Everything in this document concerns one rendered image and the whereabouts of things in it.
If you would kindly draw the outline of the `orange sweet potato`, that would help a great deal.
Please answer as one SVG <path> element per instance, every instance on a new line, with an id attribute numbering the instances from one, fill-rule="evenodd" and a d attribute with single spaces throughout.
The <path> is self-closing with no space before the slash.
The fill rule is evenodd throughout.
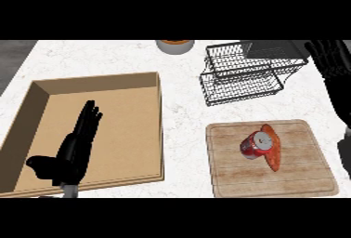
<path id="1" fill-rule="evenodd" d="M 272 150 L 264 155 L 264 159 L 267 161 L 267 164 L 275 172 L 281 169 L 281 159 L 282 159 L 282 144 L 281 144 L 281 138 L 276 134 L 276 131 L 270 124 L 264 124 L 261 127 L 261 131 L 270 136 L 272 138 Z"/>

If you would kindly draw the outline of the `wooden cutting board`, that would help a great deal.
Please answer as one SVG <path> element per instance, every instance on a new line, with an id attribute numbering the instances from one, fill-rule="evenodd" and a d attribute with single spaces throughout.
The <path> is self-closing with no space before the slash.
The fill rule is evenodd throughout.
<path id="1" fill-rule="evenodd" d="M 242 143 L 263 131 L 276 145 L 242 153 Z M 216 197 L 316 197 L 340 192 L 309 123 L 276 120 L 219 123 L 205 129 Z"/>

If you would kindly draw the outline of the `red soda can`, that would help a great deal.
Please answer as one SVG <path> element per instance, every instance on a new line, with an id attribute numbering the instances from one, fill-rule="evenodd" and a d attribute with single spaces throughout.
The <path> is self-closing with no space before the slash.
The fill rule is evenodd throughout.
<path id="1" fill-rule="evenodd" d="M 273 140 L 263 131 L 256 131 L 242 141 L 241 152 L 247 159 L 257 159 L 273 149 Z"/>

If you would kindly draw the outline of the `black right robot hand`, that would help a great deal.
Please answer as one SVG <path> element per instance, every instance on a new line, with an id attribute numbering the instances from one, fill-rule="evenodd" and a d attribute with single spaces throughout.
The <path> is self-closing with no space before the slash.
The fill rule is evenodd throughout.
<path id="1" fill-rule="evenodd" d="M 322 74 L 337 115 L 351 129 L 351 52 L 343 40 L 312 40 L 304 46 Z"/>

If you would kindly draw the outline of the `open wooden drawer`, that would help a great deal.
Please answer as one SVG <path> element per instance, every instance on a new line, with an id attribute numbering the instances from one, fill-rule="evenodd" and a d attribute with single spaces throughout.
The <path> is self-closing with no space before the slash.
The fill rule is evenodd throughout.
<path id="1" fill-rule="evenodd" d="M 160 74 L 34 81 L 0 146 L 0 198 L 164 179 Z"/>

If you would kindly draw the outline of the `grey bowl with orange rim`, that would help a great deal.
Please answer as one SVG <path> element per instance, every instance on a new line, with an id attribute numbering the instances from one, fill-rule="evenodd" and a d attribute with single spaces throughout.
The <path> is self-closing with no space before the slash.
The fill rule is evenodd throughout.
<path id="1" fill-rule="evenodd" d="M 180 41 L 170 41 L 170 40 L 158 40 L 157 46 L 164 53 L 168 55 L 183 55 L 195 45 L 194 40 L 180 40 Z"/>

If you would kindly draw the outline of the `dark grey appliance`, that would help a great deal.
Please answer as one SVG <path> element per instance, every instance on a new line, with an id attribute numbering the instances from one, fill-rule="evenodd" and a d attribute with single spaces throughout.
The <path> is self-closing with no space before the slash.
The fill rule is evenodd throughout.
<path id="1" fill-rule="evenodd" d="M 36 40 L 0 40 L 0 96 L 36 46 Z"/>

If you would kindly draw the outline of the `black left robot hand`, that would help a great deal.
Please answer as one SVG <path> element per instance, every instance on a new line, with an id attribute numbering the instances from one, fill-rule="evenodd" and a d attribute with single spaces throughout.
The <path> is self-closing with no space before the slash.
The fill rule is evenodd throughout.
<path id="1" fill-rule="evenodd" d="M 34 155 L 27 160 L 27 166 L 34 170 L 37 178 L 51 179 L 53 186 L 79 185 L 86 176 L 92 143 L 102 117 L 95 101 L 89 100 L 56 156 Z"/>

